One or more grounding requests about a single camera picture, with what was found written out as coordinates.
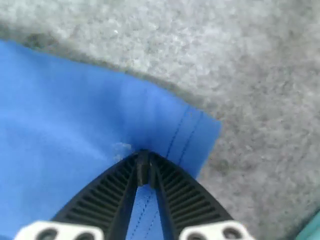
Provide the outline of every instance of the blue fabric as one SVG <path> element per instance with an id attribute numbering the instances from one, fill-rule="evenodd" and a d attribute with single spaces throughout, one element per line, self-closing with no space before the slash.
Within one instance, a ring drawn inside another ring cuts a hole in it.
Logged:
<path id="1" fill-rule="evenodd" d="M 304 227 L 295 240 L 320 240 L 320 212 Z"/>
<path id="2" fill-rule="evenodd" d="M 49 220 L 139 149 L 196 176 L 220 127 L 149 82 L 0 41 L 0 236 Z M 157 209 L 139 188 L 126 239 L 162 240 Z"/>

